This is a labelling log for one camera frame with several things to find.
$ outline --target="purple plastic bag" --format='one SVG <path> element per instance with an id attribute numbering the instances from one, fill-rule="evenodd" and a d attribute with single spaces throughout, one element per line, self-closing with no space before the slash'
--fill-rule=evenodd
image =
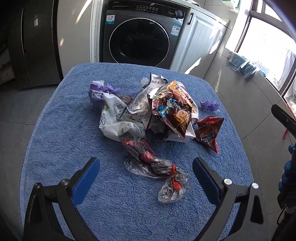
<path id="1" fill-rule="evenodd" d="M 103 92 L 118 95 L 121 93 L 119 88 L 114 88 L 112 84 L 104 85 L 104 81 L 94 81 L 89 87 L 89 100 L 91 106 L 95 109 L 101 109 L 104 106 Z"/>
<path id="2" fill-rule="evenodd" d="M 206 111 L 217 111 L 219 109 L 219 104 L 216 101 L 201 100 L 200 104 L 202 109 Z"/>

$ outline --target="refrigerator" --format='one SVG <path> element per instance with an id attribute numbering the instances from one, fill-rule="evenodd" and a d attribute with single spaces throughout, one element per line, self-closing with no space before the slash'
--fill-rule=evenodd
<path id="1" fill-rule="evenodd" d="M 10 27 L 8 49 L 21 89 L 63 79 L 57 43 L 58 0 L 30 0 Z"/>

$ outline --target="tiled floor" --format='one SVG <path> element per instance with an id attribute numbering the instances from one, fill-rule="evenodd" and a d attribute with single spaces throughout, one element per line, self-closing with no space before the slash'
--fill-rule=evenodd
<path id="1" fill-rule="evenodd" d="M 249 159 L 255 182 L 262 188 L 272 236 L 279 215 L 278 182 L 284 164 L 291 159 L 288 146 L 295 143 L 292 135 L 285 140 L 285 128 L 271 114 L 271 106 L 288 108 L 269 82 L 259 73 L 245 80 L 226 65 L 226 49 L 220 49 L 205 76 L 231 117 Z"/>
<path id="2" fill-rule="evenodd" d="M 20 240 L 20 171 L 36 121 L 57 86 L 18 91 L 14 81 L 0 85 L 0 214 Z"/>

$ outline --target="window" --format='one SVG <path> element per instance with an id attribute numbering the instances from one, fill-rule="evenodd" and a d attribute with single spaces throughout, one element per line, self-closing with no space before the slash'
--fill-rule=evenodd
<path id="1" fill-rule="evenodd" d="M 296 75 L 296 43 L 280 17 L 263 0 L 252 0 L 235 52 L 255 64 L 288 103 L 294 102 L 296 113 L 296 84 L 293 88 L 291 81 Z"/>
<path id="2" fill-rule="evenodd" d="M 269 16 L 272 16 L 278 20 L 281 21 L 281 19 L 279 18 L 279 16 L 276 14 L 275 11 L 272 10 L 271 7 L 269 7 L 268 5 L 266 5 L 266 8 L 265 8 L 265 14 L 269 15 Z"/>
<path id="3" fill-rule="evenodd" d="M 290 52 L 296 53 L 294 40 L 278 28 L 256 18 L 251 19 L 238 51 L 264 72 L 278 91 L 286 80 L 282 79 L 282 75 Z"/>

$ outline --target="washing machine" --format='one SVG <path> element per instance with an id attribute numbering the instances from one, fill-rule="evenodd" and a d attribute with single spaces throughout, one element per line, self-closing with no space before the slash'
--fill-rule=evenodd
<path id="1" fill-rule="evenodd" d="M 169 69 L 185 12 L 143 1 L 110 1 L 104 30 L 103 62 Z"/>

